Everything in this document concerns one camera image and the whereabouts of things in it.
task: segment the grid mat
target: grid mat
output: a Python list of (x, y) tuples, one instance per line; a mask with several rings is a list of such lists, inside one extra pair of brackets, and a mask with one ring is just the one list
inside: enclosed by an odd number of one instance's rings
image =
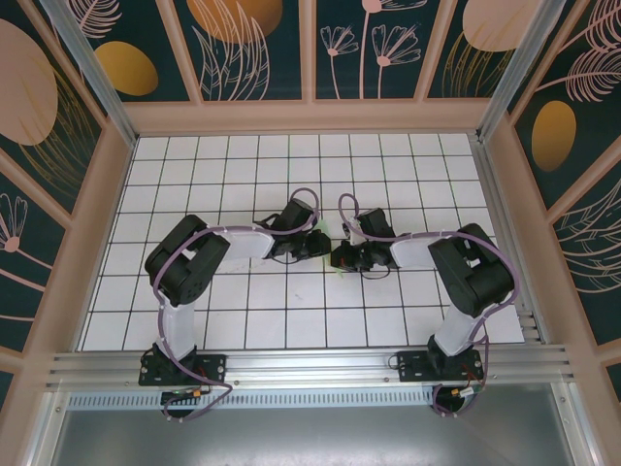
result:
[[(384, 209), (397, 234), (476, 222), (494, 240), (465, 134), (141, 138), (78, 350), (143, 350), (155, 341), (157, 303), (143, 263), (183, 216), (250, 225), (279, 213), (302, 186), (319, 195), (334, 247), (344, 239), (337, 211), (344, 192), (362, 210)], [(364, 277), (336, 273), (322, 258), (285, 262), (220, 265), (197, 302), (199, 349), (425, 345), (449, 305), (433, 270), (381, 278), (381, 268)], [(524, 342), (514, 307), (485, 329), (494, 344)]]

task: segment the black grid line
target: black grid line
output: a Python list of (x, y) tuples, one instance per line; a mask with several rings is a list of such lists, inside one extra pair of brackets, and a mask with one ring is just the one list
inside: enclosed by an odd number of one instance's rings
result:
[[(324, 159), (327, 160), (334, 160), (337, 157), (324, 157)], [(381, 158), (381, 157), (359, 157), (359, 158)], [(296, 160), (321, 160), (318, 157), (314, 157), (314, 158), (309, 158), (309, 157), (300, 157), (299, 159)], [(364, 184), (364, 183), (446, 183), (448, 182), (448, 179), (443, 179), (443, 180), (359, 180), (356, 181), (359, 184)], [(477, 182), (478, 180), (472, 180), (472, 179), (463, 179), (463, 180), (452, 180), (454, 182)], [(312, 183), (312, 184), (319, 184), (319, 180), (315, 180), (315, 181), (306, 181), (306, 182), (257, 182), (257, 183), (251, 183), (251, 182), (246, 182), (246, 183), (242, 183), (242, 182), (227, 182), (226, 185), (227, 186), (254, 186), (256, 184), (305, 184), (305, 183)], [(330, 183), (351, 183), (350, 180), (344, 181), (344, 182), (325, 182), (326, 184), (330, 184)], [(174, 186), (220, 186), (222, 183), (166, 183), (166, 184), (129, 184), (127, 186), (129, 187), (157, 187), (157, 186), (170, 186), (170, 187), (174, 187)]]
[[(365, 157), (377, 157), (377, 155), (354, 155), (355, 157), (360, 157), (360, 158), (365, 158)], [(438, 157), (440, 156), (440, 154), (431, 154), (431, 155), (422, 155), (422, 154), (415, 154), (415, 157)], [(287, 157), (265, 157), (265, 156), (261, 156), (261, 160), (284, 160)], [(407, 157), (412, 157), (412, 154), (386, 154), (386, 157), (401, 157), (401, 158), (407, 158)], [(454, 153), (451, 155), (448, 155), (448, 157), (472, 157), (471, 154), (468, 153)], [(254, 160), (254, 157), (231, 157), (234, 160)], [(308, 156), (304, 156), (304, 157), (299, 157), (299, 156), (293, 156), (291, 158), (317, 158), (316, 155), (308, 155)], [(348, 158), (347, 155), (325, 155), (323, 158)], [(139, 158), (136, 159), (135, 161), (137, 162), (161, 162), (163, 160), (194, 160), (193, 158), (169, 158), (169, 159), (163, 159), (163, 158)], [(198, 158), (198, 160), (226, 160), (226, 157), (205, 157), (205, 158)]]
[[(229, 146), (231, 145), (231, 137), (227, 136), (226, 138), (226, 155), (227, 158), (224, 159), (224, 170), (222, 170), (222, 188), (220, 189), (220, 209), (222, 209), (222, 199), (224, 198), (224, 180), (226, 180), (226, 162), (228, 160)], [(217, 214), (217, 222), (220, 223), (220, 218), (222, 217), (222, 211)], [(212, 306), (212, 287), (210, 286), (210, 295), (207, 299), (207, 307), (210, 308)], [(207, 317), (205, 318), (205, 334), (203, 335), (203, 349), (207, 346), (207, 331), (210, 325), (210, 313), (207, 312)]]
[[(319, 154), (319, 209), (320, 212), (323, 210), (323, 183), (321, 182), (321, 172), (323, 171), (321, 167), (321, 137), (317, 134), (317, 153)], [(321, 277), (323, 280), (323, 341), (325, 344), (325, 348), (328, 348), (328, 298), (326, 296), (326, 274), (325, 274), (326, 266), (323, 260), (323, 256), (321, 256), (321, 271), (323, 272)]]
[[(393, 224), (393, 219), (392, 219), (392, 213), (390, 212), (390, 194), (388, 192), (388, 181), (386, 180), (386, 165), (384, 164), (384, 157), (383, 157), (383, 149), (381, 146), (381, 138), (379, 138), (379, 154), (381, 155), (381, 167), (384, 171), (384, 187), (386, 189), (386, 199), (388, 202), (388, 216), (390, 217), (390, 224)], [(410, 158), (411, 160), (411, 164), (414, 166), (414, 175), (416, 174), (416, 166), (414, 164), (414, 157)], [(409, 342), (409, 337), (408, 337), (408, 321), (406, 320), (406, 304), (404, 302), (404, 291), (403, 291), (403, 286), (401, 285), (401, 274), (399, 273), (399, 269), (393, 271), (393, 273), (396, 272), (397, 273), (397, 283), (399, 284), (399, 296), (401, 298), (401, 307), (402, 307), (402, 312), (403, 312), (403, 316), (404, 316), (404, 328), (406, 330), (406, 342)]]
[[(436, 137), (438, 138), (438, 142), (440, 143), (440, 136), (436, 135)], [(411, 137), (408, 136), (409, 139), (409, 148), (411, 149), (412, 153), (414, 153), (414, 147), (411, 144)], [(418, 172), (416, 170), (416, 160), (413, 159), (414, 162), (414, 173), (416, 174), (416, 179), (418, 180)], [(417, 183), (417, 187), (418, 187), (418, 198), (420, 199), (420, 206), (421, 209), (423, 210), (423, 221), (425, 222), (425, 230), (429, 231), (429, 224), (427, 223), (427, 216), (425, 215), (425, 205), (423, 204), (423, 195), (420, 192), (420, 184)], [(440, 293), (440, 284), (438, 283), (438, 278), (436, 277), (436, 275), (434, 275), (434, 278), (436, 278), (436, 291), (438, 292), (438, 297), (440, 298), (440, 304), (442, 303), (442, 298), (441, 298), (441, 293)], [(440, 307), (440, 312), (442, 315), (442, 319), (444, 319), (444, 309), (442, 307)], [(406, 331), (408, 331), (408, 323), (406, 322)]]
[[(291, 135), (287, 135), (287, 202), (291, 197)], [(284, 347), (287, 348), (289, 342), (289, 258), (288, 254), (284, 260)]]
[[(351, 135), (347, 135), (347, 140), (349, 141), (349, 161), (351, 164), (351, 194), (353, 197), (356, 197), (356, 181), (355, 175), (353, 173), (353, 151), (351, 149)], [(365, 320), (365, 340), (366, 345), (369, 345), (369, 324), (367, 323), (367, 303), (365, 301), (365, 280), (362, 274), (360, 274), (360, 292), (362, 293), (362, 312)]]
[[(449, 305), (447, 304), (417, 304), (417, 305), (407, 305), (406, 308), (440, 308), (440, 307), (448, 307)], [(378, 306), (366, 306), (367, 309), (401, 309), (404, 306), (402, 306), (401, 304), (393, 304), (393, 305), (378, 305)], [(322, 311), (324, 308), (317, 308), (317, 307), (307, 307), (307, 308), (294, 308), (291, 309), (290, 311)], [(330, 306), (328, 309), (336, 309), (336, 310), (341, 310), (341, 309), (361, 309), (360, 306)], [(197, 313), (208, 313), (208, 312), (218, 312), (218, 313), (238, 313), (238, 312), (242, 312), (242, 311), (248, 311), (249, 313), (257, 313), (257, 312), (265, 312), (265, 311), (283, 311), (282, 309), (227, 309), (227, 308), (213, 308), (213, 309), (197, 309), (196, 312)], [(157, 310), (156, 309), (142, 309), (142, 310), (134, 310), (132, 311), (132, 313), (135, 314), (140, 314), (140, 313), (156, 313)], [(90, 314), (113, 314), (113, 313), (122, 313), (122, 314), (127, 314), (128, 311), (120, 311), (120, 310), (109, 310), (109, 311), (93, 311)]]
[[(170, 144), (170, 141), (171, 141), (171, 139), (168, 138), (168, 141), (166, 142), (166, 152), (168, 152), (168, 145)], [(162, 168), (160, 169), (160, 172), (159, 172), (159, 179), (160, 179), (160, 181), (162, 179), (162, 175), (163, 174), (164, 174), (164, 163), (162, 163)], [(159, 186), (155, 189), (155, 198), (153, 199), (153, 207), (152, 207), (153, 209), (155, 209), (155, 203), (157, 203), (157, 193), (158, 193), (158, 191), (159, 191)], [(132, 320), (132, 308), (134, 307), (134, 300), (136, 299), (136, 292), (138, 291), (138, 281), (140, 279), (140, 269), (142, 268), (142, 264), (145, 263), (145, 260), (147, 258), (145, 256), (145, 254), (147, 254), (148, 232), (151, 229), (152, 222), (153, 222), (153, 212), (151, 212), (151, 217), (148, 220), (147, 237), (145, 238), (145, 247), (143, 248), (143, 255), (141, 257), (141, 262), (140, 262), (141, 267), (139, 267), (139, 274), (138, 274), (138, 277), (136, 278), (136, 285), (134, 287), (134, 295), (132, 296), (132, 302), (131, 302), (131, 304), (129, 306), (129, 315), (127, 317), (127, 325), (125, 326), (125, 334), (123, 335), (123, 344), (121, 346), (123, 349), (125, 349), (125, 342), (127, 340), (127, 332), (129, 331), (129, 323)]]
[(91, 297), (90, 303), (88, 304), (88, 312), (86, 315), (86, 321), (84, 322), (84, 325), (82, 326), (83, 337), (82, 337), (82, 341), (79, 342), (80, 350), (84, 350), (84, 344), (86, 343), (86, 338), (88, 337), (88, 330), (90, 329), (90, 321), (92, 319), (91, 314), (95, 309), (95, 303), (97, 302), (97, 297), (99, 296), (99, 287), (101, 286), (101, 278), (104, 275), (104, 271), (106, 270), (106, 264), (108, 263), (108, 254), (110, 252), (110, 245), (114, 238), (114, 234), (116, 233), (116, 227), (118, 226), (118, 217), (120, 215), (120, 208), (123, 205), (123, 201), (125, 200), (125, 192), (127, 189), (127, 183), (129, 181), (129, 177), (131, 176), (133, 167), (134, 167), (134, 160), (131, 160), (127, 173), (125, 174), (125, 179), (123, 180), (123, 189), (120, 193), (120, 199), (118, 200), (118, 210), (117, 212), (114, 213), (115, 218), (114, 218), (113, 228), (110, 233), (108, 243), (106, 244), (106, 247), (104, 250), (104, 257), (102, 260), (102, 265), (98, 271), (99, 277), (97, 277), (95, 289), (93, 290), (93, 296)]
[[(254, 165), (254, 190), (252, 191), (252, 222), (256, 214), (256, 182), (259, 179), (259, 144), (261, 137), (256, 138), (256, 163)], [(244, 350), (246, 349), (246, 339), (248, 336), (248, 310), (250, 309), (250, 286), (252, 280), (251, 259), (248, 260), (248, 291), (245, 299), (245, 324), (244, 324)]]

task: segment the line-art plant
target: line-art plant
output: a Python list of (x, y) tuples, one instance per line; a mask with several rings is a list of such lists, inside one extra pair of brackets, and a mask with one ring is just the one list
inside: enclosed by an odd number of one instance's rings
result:
[(374, 27), (372, 31), (373, 47), (376, 52), (379, 75), (377, 77), (377, 98), (381, 99), (381, 74), (391, 65), (403, 65), (420, 59), (420, 49), (414, 47), (418, 38), (414, 34), (415, 26), (407, 29), (395, 26), (386, 37), (386, 26)]
[[(351, 26), (335, 27), (334, 31), (329, 26), (322, 27), (319, 32), (323, 45), (330, 56), (330, 68), (332, 70), (332, 83), (334, 86), (337, 99), (341, 99), (339, 86), (337, 84), (337, 75), (335, 72), (334, 57), (345, 55), (360, 50), (360, 73), (358, 76), (359, 97), (364, 99), (365, 87), (365, 50), (367, 44), (367, 35), (369, 30), (369, 18), (371, 15), (381, 12), (399, 12), (403, 10), (412, 10), (420, 8), (427, 4), (427, 0), (417, 1), (396, 1), (396, 0), (361, 0), (362, 8), (365, 10), (365, 19), (362, 28), (361, 47), (355, 41), (355, 36), (351, 31)], [(379, 76), (377, 79), (377, 98), (381, 98), (381, 78), (383, 69), (391, 65), (400, 65), (411, 63), (420, 59), (420, 49), (414, 49), (413, 46), (418, 42), (418, 38), (414, 34), (415, 27), (405, 28), (395, 26), (386, 36), (386, 25), (374, 27), (372, 32), (372, 41), (376, 53), (376, 62), (379, 67)]]
[[(28, 214), (28, 203), (17, 196), (15, 202), (11, 203), (11, 198), (5, 192), (0, 194), (0, 253), (18, 253), (26, 257), (28, 260), (37, 265), (51, 270), (51, 265), (33, 257), (21, 249), (20, 238)], [(0, 269), (0, 275), (13, 280), (16, 283), (36, 289), (37, 291), (45, 291), (45, 287), (37, 283), (33, 283), (23, 277), (19, 277), (4, 269)], [(32, 321), (34, 317), (16, 317), (0, 315), (0, 318), (7, 320)]]
[(369, 29), (369, 17), (381, 12), (399, 12), (420, 8), (427, 4), (427, 0), (405, 1), (396, 0), (362, 0), (362, 8), (365, 10), (365, 20), (362, 26), (362, 42), (360, 47), (360, 73), (359, 94), (360, 99), (365, 98), (365, 50), (367, 45), (367, 30)]
[(56, 123), (42, 143), (20, 144), (19, 148), (39, 175), (60, 192), (75, 197), (82, 186), (95, 139), (76, 92), (55, 69), (53, 74), (58, 92)]
[(224, 38), (218, 41), (192, 26), (203, 53), (199, 85), (204, 95), (208, 100), (247, 100), (260, 93), (257, 100), (263, 99), (270, 84), (270, 56), (257, 21), (239, 3), (239, 21), (222, 0), (194, 3), (201, 23)]
[(91, 39), (103, 39), (121, 17), (118, 0), (67, 0), (80, 31)]
[(564, 83), (568, 96), (578, 102), (602, 102), (621, 83), (621, 0), (598, 0), (585, 29), (559, 50), (584, 37), (591, 47), (573, 63), (566, 77), (540, 85), (537, 91)]
[(556, 232), (572, 275), (582, 279), (578, 291), (621, 287), (621, 181), (597, 202), (564, 214)]
[(337, 26), (334, 28), (334, 31), (331, 30), (330, 26), (326, 26), (322, 27), (319, 32), (321, 33), (321, 41), (323, 41), (323, 45), (328, 55), (330, 55), (334, 91), (337, 94), (337, 99), (341, 99), (339, 86), (337, 85), (337, 75), (334, 69), (334, 57), (358, 51), (358, 43), (354, 42), (355, 37), (353, 32), (351, 32), (351, 26)]
[(442, 97), (467, 97), (471, 85), (474, 85), (475, 97), (490, 97), (503, 77), (513, 53), (514, 50), (506, 51), (490, 71), (489, 65), (496, 52), (478, 50), (471, 46), (462, 31), (444, 64)]

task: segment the purple cable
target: purple cable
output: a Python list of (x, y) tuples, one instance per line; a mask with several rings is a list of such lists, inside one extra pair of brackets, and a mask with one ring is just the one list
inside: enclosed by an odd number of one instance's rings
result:
[[(478, 342), (476, 342), (476, 344), (477, 345), (485, 344), (485, 363), (483, 365), (483, 380), (481, 382), (481, 385), (484, 388), (485, 384), (487, 383), (487, 369), (489, 367), (489, 337), (487, 335), (485, 335)], [(433, 392), (432, 397), (431, 397), (431, 407), (436, 412), (436, 414), (439, 415), (439, 416), (442, 416), (442, 417), (444, 417), (444, 416), (457, 417), (457, 413), (452, 413), (448, 409), (443, 408), (442, 406), (440, 406), (438, 404), (438, 393), (440, 392), (440, 389), (443, 386), (444, 385), (442, 385), (440, 383), (439, 385), (436, 385), (434, 387), (434, 392)], [(468, 403), (468, 405), (466, 405), (466, 408), (462, 408), (461, 410), (459, 410), (459, 412), (458, 412), (459, 416), (462, 416), (464, 413), (468, 412), (469, 410), (471, 410), (473, 408), (474, 404), (476, 403), (476, 400), (478, 399), (478, 395), (480, 395), (480, 393), (474, 395), (474, 397), (471, 400), (471, 402)]]
[[(458, 238), (464, 238), (465, 240), (469, 240), (474, 243), (477, 243), (480, 246), (483, 246), (487, 250), (490, 250), (491, 252), (496, 254), (496, 256), (499, 259), (501, 259), (501, 261), (503, 262), (505, 267), (507, 267), (509, 273), (511, 274), (511, 277), (513, 278), (513, 292), (510, 294), (510, 296), (508, 297), (506, 301), (504, 301), (501, 304), (498, 304), (495, 308), (490, 309), (487, 312), (483, 313), (482, 319), (476, 323), (476, 325), (473, 328), (473, 331), (468, 337), (469, 343), (474, 343), (474, 338), (476, 338), (476, 333), (478, 333), (478, 329), (485, 323), (485, 320), (487, 320), (487, 318), (489, 318), (491, 315), (497, 313), (498, 311), (512, 304), (517, 298), (517, 296), (519, 295), (520, 279), (513, 264), (511, 264), (508, 257), (506, 257), (500, 250), (498, 250), (498, 248), (495, 248), (494, 246), (481, 240), (480, 238), (477, 238), (476, 236), (473, 236), (473, 235), (469, 235), (468, 233), (462, 233), (461, 231), (434, 231), (434, 232), (421, 232), (421, 233), (407, 233), (398, 238), (381, 238), (378, 236), (367, 235), (366, 233), (362, 232), (361, 230), (353, 226), (351, 222), (346, 218), (344, 211), (343, 211), (343, 199), (344, 198), (349, 198), (353, 201), (354, 215), (358, 216), (360, 214), (360, 205), (358, 204), (358, 200), (353, 196), (353, 194), (349, 194), (349, 193), (342, 194), (341, 197), (339, 198), (339, 214), (341, 215), (341, 219), (343, 220), (343, 223), (345, 224), (347, 228), (349, 228), (350, 231), (353, 231), (357, 235), (360, 235), (363, 238), (366, 238), (367, 240), (379, 241), (383, 243), (398, 243), (400, 241), (406, 241), (412, 238), (413, 239), (415, 238), (442, 238), (446, 236), (456, 236)], [(485, 366), (483, 369), (484, 372), (483, 372), (483, 382), (482, 382), (482, 384), (485, 385), (485, 382), (487, 381), (487, 369), (489, 367), (489, 337), (486, 334), (481, 340), (479, 340), (476, 343), (477, 344), (485, 343)], [(446, 408), (443, 408), (442, 406), (438, 404), (437, 402), (438, 393), (441, 388), (442, 388), (442, 384), (439, 384), (434, 388), (434, 392), (432, 394), (433, 410), (436, 412), (436, 414), (440, 416), (443, 416), (443, 415), (457, 416), (456, 414), (452, 413), (451, 411), (447, 410)], [(461, 414), (467, 412), (468, 410), (472, 408), (477, 396), (478, 395), (475, 395), (474, 399), (468, 404), (468, 406), (466, 406), (466, 408), (460, 411)]]
[(458, 238), (463, 238), (465, 240), (469, 240), (469, 241), (472, 241), (473, 243), (477, 243), (478, 245), (483, 246), (487, 250), (490, 250), (491, 252), (496, 254), (499, 259), (501, 259), (501, 262), (503, 262), (505, 267), (507, 267), (509, 273), (511, 274), (511, 277), (513, 278), (513, 292), (510, 294), (510, 296), (508, 297), (506, 301), (497, 305), (495, 308), (490, 309), (487, 312), (483, 313), (482, 319), (476, 323), (476, 325), (473, 328), (473, 331), (470, 334), (470, 337), (468, 338), (468, 341), (470, 343), (474, 342), (474, 338), (476, 338), (476, 333), (478, 332), (478, 329), (481, 327), (481, 325), (485, 323), (485, 320), (487, 320), (487, 318), (489, 318), (491, 315), (497, 313), (498, 311), (512, 304), (517, 298), (517, 296), (519, 295), (520, 287), (521, 287), (519, 275), (517, 271), (515, 270), (515, 267), (513, 266), (513, 264), (511, 264), (511, 261), (508, 259), (508, 257), (506, 257), (501, 251), (499, 251), (498, 248), (490, 245), (489, 243), (481, 240), (480, 238), (477, 238), (476, 236), (469, 235), (468, 233), (462, 233), (461, 231), (430, 231), (430, 232), (425, 231), (425, 232), (420, 232), (420, 233), (406, 233), (405, 235), (399, 236), (397, 238), (381, 238), (378, 236), (368, 235), (362, 232), (361, 230), (359, 230), (358, 228), (356, 228), (355, 226), (353, 226), (351, 222), (345, 216), (345, 213), (343, 211), (343, 199), (346, 197), (348, 197), (349, 199), (353, 201), (354, 215), (358, 216), (358, 214), (360, 214), (360, 205), (358, 204), (358, 200), (352, 194), (345, 193), (345, 194), (342, 194), (341, 197), (339, 198), (339, 214), (341, 215), (341, 219), (343, 220), (343, 223), (350, 231), (353, 231), (357, 235), (360, 235), (363, 238), (366, 238), (367, 240), (379, 241), (383, 243), (399, 243), (400, 241), (406, 241), (406, 240), (411, 240), (411, 239), (416, 239), (416, 238), (443, 238), (447, 236), (456, 236)]
[(189, 369), (186, 369), (185, 367), (183, 367), (183, 365), (173, 356), (173, 352), (171, 350), (171, 347), (168, 345), (168, 341), (166, 340), (166, 335), (164, 334), (164, 307), (166, 305), (166, 301), (164, 300), (164, 297), (159, 293), (159, 284), (162, 281), (162, 277), (164, 277), (164, 274), (166, 273), (166, 271), (169, 269), (169, 267), (171, 266), (171, 264), (195, 241), (201, 239), (202, 237), (204, 237), (205, 235), (208, 235), (210, 233), (223, 233), (223, 232), (227, 232), (227, 231), (259, 231), (262, 233), (266, 233), (268, 235), (279, 235), (279, 236), (286, 236), (286, 235), (293, 235), (294, 233), (298, 233), (302, 230), (304, 230), (305, 228), (307, 228), (308, 226), (312, 225), (314, 223), (314, 221), (319, 217), (319, 197), (317, 196), (317, 194), (312, 190), (312, 189), (308, 189), (307, 187), (301, 187), (299, 189), (296, 189), (295, 191), (293, 191), (293, 193), (291, 194), (290, 199), (295, 198), (295, 195), (299, 192), (309, 192), (312, 197), (314, 198), (314, 209), (312, 210), (312, 215), (309, 217), (309, 219), (302, 225), (299, 226), (297, 228), (293, 228), (292, 230), (286, 230), (286, 231), (276, 231), (276, 230), (269, 230), (266, 228), (260, 228), (260, 227), (255, 227), (255, 226), (214, 226), (214, 227), (208, 227), (205, 228), (199, 232), (197, 232), (196, 234), (194, 234), (192, 237), (188, 238), (181, 246), (179, 246), (175, 252), (173, 252), (171, 254), (171, 256), (166, 260), (166, 262), (164, 262), (164, 265), (162, 266), (162, 268), (159, 270), (159, 272), (157, 273), (157, 275), (155, 276), (155, 280), (153, 281), (153, 294), (155, 295), (155, 298), (157, 299), (157, 301), (159, 302), (159, 312), (157, 314), (157, 329), (159, 332), (159, 338), (162, 342), (162, 345), (164, 346), (164, 349), (166, 350), (166, 354), (168, 355), (169, 359), (173, 362), (173, 364), (175, 364), (175, 366), (177, 366), (177, 368), (182, 371), (183, 373), (187, 374), (188, 376), (190, 376), (191, 378), (197, 380), (200, 383), (205, 383), (208, 385), (215, 385), (215, 386), (222, 386), (224, 388), (226, 388), (226, 391), (224, 393), (222, 393), (221, 395), (219, 395), (218, 397), (216, 397), (209, 405), (207, 405), (205, 408), (199, 410), (199, 411), (195, 411), (192, 412), (191, 414), (189, 414), (186, 417), (181, 417), (181, 418), (175, 418), (170, 416), (170, 414), (168, 413), (168, 408), (171, 405), (171, 403), (175, 402), (176, 399), (172, 398), (171, 400), (168, 401), (168, 403), (166, 403), (166, 405), (164, 405), (164, 414), (166, 415), (167, 419), (170, 420), (175, 420), (179, 423), (183, 422), (184, 420), (188, 421), (188, 420), (192, 420), (195, 419), (199, 416), (202, 416), (204, 413), (206, 413), (208, 410), (210, 410), (215, 404), (217, 404), (220, 400), (222, 400), (223, 398), (225, 398), (229, 393), (231, 393), (231, 391), (233, 390), (233, 386), (231, 386), (228, 383), (223, 383), (223, 382), (219, 382), (219, 381), (213, 381), (211, 379), (208, 379), (206, 377), (202, 377), (199, 376), (198, 374), (195, 374), (194, 372), (190, 371)]

